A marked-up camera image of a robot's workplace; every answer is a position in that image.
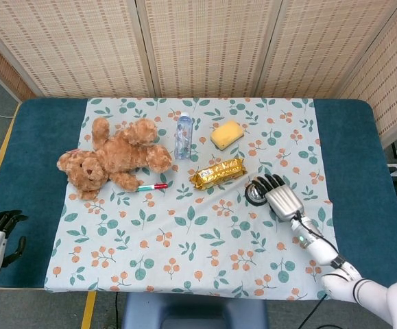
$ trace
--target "yellow sponge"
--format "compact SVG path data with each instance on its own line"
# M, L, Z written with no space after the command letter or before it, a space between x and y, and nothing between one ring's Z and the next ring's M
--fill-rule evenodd
M238 138L244 135L244 131L239 127L238 123L231 120L221 127L215 129L212 134L210 134L210 140L220 149L223 150Z

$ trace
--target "brown teddy bear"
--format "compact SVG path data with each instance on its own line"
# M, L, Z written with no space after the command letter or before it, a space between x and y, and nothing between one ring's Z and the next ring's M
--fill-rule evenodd
M95 150L70 151L58 160L57 167L67 174L80 199L95 199L108 179L133 192L139 187L139 181L128 171L149 167L162 173L171 166L172 158L166 148L150 144L157 138L157 127L153 121L140 119L113 137L109 135L107 119L97 118L92 126Z

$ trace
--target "green leaf pattern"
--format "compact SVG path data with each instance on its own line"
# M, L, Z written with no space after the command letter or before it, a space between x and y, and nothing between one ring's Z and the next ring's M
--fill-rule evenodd
M305 273L311 258L288 223L244 197L245 184L255 176L277 173L302 200L314 225L335 243L313 100L93 98L82 118L78 147L92 150L87 135L97 117L107 118L112 134L147 118L157 124L156 142L173 154L181 112L193 119L191 159L174 160L161 174L148 168L135 173L145 185L164 182L169 188L127 193L108 182L97 200L85 206L72 196L75 188L67 186L51 245L47 290L120 288L284 300L299 288L304 300L317 299L321 280ZM219 151L210 133L229 120L241 126L244 136ZM290 137L294 130L302 135L297 144ZM231 158L243 158L248 174L206 191L193 188L191 173L209 167L210 161ZM277 243L285 247L277 249ZM265 281L262 286L255 283L263 278L271 278L273 289L264 288ZM263 295L256 294L258 287Z

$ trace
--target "robot finger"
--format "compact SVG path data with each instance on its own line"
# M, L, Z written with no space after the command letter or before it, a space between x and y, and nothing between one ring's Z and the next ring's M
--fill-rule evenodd
M5 232L6 238L9 237L9 234L11 234L12 230L15 228L15 225L19 221L25 221L28 217L25 215L17 215L11 217L11 219L6 223L5 227L2 229L3 232Z
M26 247L26 236L23 235L19 239L19 246L17 247L16 251L13 254L10 254L9 256L6 256L3 259L3 262L1 264L1 266L2 267L7 267L9 264L11 264L14 261L16 261L17 259L19 259L19 257L25 251L25 247Z
M21 214L21 210L11 210L0 212L0 231L8 224L8 222L13 218Z
M256 190L259 192L259 195L263 197L265 194L267 194L267 190L265 190L264 186L257 180L252 180L252 183L254 187L256 187Z
M267 191L271 191L273 189L273 186L271 186L266 180L264 180L262 177L256 177L256 179L262 183L262 185L265 187Z
M265 177L269 180L270 183L272 183L273 187L279 187L279 183L269 174L265 174Z
M280 178L279 175L273 174L273 178L277 181L277 183L279 183L279 185L284 186L285 182L283 181L282 178Z

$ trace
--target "wall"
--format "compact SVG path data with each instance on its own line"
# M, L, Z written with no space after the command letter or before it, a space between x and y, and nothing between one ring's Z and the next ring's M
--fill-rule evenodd
M0 0L0 52L38 96L341 95L383 135L394 17L397 0Z
M0 54L0 84L18 101L34 98L35 94L15 71L12 65Z
M368 49L339 96L364 99L371 105L384 146L397 139L397 13Z

